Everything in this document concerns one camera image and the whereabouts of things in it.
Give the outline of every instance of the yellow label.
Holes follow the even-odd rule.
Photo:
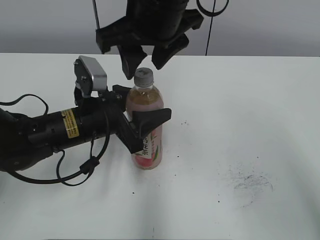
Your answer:
[[[63,117],[64,126],[69,139],[73,139],[79,136],[79,129],[72,109],[61,111]]]

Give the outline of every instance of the bottle label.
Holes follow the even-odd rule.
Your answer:
[[[137,156],[141,156],[145,159],[151,159],[152,156],[152,141],[151,141],[151,133],[143,139],[143,149],[135,153]]]
[[[153,130],[143,140],[143,150],[135,153],[135,162],[144,167],[151,167],[162,152],[162,126]]]

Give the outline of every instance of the black cable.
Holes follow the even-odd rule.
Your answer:
[[[62,157],[60,158],[60,160],[63,159],[64,157],[65,157],[65,151],[62,152]],[[59,183],[61,183],[61,180],[68,181],[68,180],[74,179],[74,178],[76,178],[76,177],[78,177],[78,176],[80,176],[82,174],[81,171],[78,171],[78,172],[76,172],[76,173],[74,173],[72,175],[63,177],[61,179],[41,180],[41,179],[33,179],[33,178],[29,178],[29,177],[23,176],[23,175],[17,173],[16,171],[10,170],[9,168],[7,168],[5,164],[2,164],[1,167],[8,174],[10,174],[11,176],[15,177],[16,179],[19,179],[19,180],[21,180],[23,182],[26,182],[26,183],[29,183],[29,184],[40,184],[40,185],[59,184]]]
[[[216,8],[216,0],[213,0],[213,8],[212,8],[212,12],[215,12],[215,8]],[[210,44],[210,37],[211,37],[211,30],[212,30],[212,23],[214,21],[214,17],[211,16],[211,21],[210,21],[210,29],[209,29],[209,34],[208,34],[208,40],[206,42],[206,49],[205,49],[205,55],[208,55],[208,48],[209,48],[209,44]]]
[[[208,10],[206,10],[206,9],[201,5],[200,0],[196,0],[196,4],[197,4],[200,12],[202,12],[204,15],[206,15],[206,16],[208,16],[208,17],[216,17],[216,16],[219,16],[220,14],[222,14],[222,13],[226,10],[226,8],[227,8],[227,6],[228,6],[228,4],[229,4],[229,0],[226,0],[226,4],[224,5],[223,9],[221,9],[220,11],[216,11],[216,12],[215,12],[215,11],[208,11]]]
[[[98,160],[100,160],[102,158],[102,156],[105,154],[109,141],[110,141],[110,125],[109,125],[109,119],[108,119],[108,115],[105,111],[105,108],[102,106],[101,102],[99,102],[101,109],[103,110],[103,114],[105,117],[105,122],[106,122],[106,129],[105,129],[105,140],[104,140],[104,144],[102,146],[102,149],[100,151],[100,153],[98,154],[98,156],[96,156],[96,158]]]
[[[34,94],[24,94],[24,95],[22,95],[21,97],[19,97],[18,99],[14,100],[14,101],[9,101],[9,102],[0,101],[0,105],[2,105],[2,106],[13,106],[13,105],[16,105],[18,102],[20,102],[25,97],[35,97],[35,98],[39,99],[45,105],[45,111],[44,111],[43,116],[48,114],[48,112],[49,112],[48,104],[41,97],[39,97],[37,95],[34,95]]]
[[[79,182],[79,183],[76,183],[76,184],[67,183],[67,182],[66,182],[67,180],[64,180],[64,177],[61,177],[61,176],[60,176],[60,165],[61,165],[63,159],[65,158],[66,153],[65,153],[64,150],[59,150],[59,152],[62,152],[62,157],[59,159],[59,161],[58,161],[58,163],[57,163],[57,165],[56,165],[56,169],[55,169],[56,177],[57,177],[57,179],[60,181],[59,183],[62,183],[63,185],[66,185],[66,186],[68,186],[68,187],[79,186],[79,185],[83,184],[85,181],[87,181],[87,180],[91,177],[91,175],[94,173],[94,170],[93,170],[94,168],[93,168],[93,169],[89,172],[88,176],[87,176],[83,181],[81,181],[81,182]]]
[[[94,149],[94,143],[95,143],[95,136],[92,136],[92,140],[91,140],[91,147],[90,147],[90,158],[92,158],[92,151]]]

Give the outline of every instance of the white tabletop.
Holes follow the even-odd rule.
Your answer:
[[[0,54],[0,101],[32,93],[50,112],[74,107],[77,57]],[[119,56],[94,57],[109,87],[133,86]],[[155,69],[150,58],[142,66]],[[310,57],[174,57],[154,72],[172,109],[162,163],[137,169],[112,136],[79,187],[0,173],[0,239],[320,239],[319,69]],[[4,109],[43,112],[32,98]],[[89,147],[66,151],[63,175],[78,170]],[[21,173],[54,178],[58,158]]]

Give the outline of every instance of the bottle cap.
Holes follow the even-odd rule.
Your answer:
[[[154,84],[154,73],[150,68],[138,68],[134,74],[134,84],[139,88],[148,88]]]

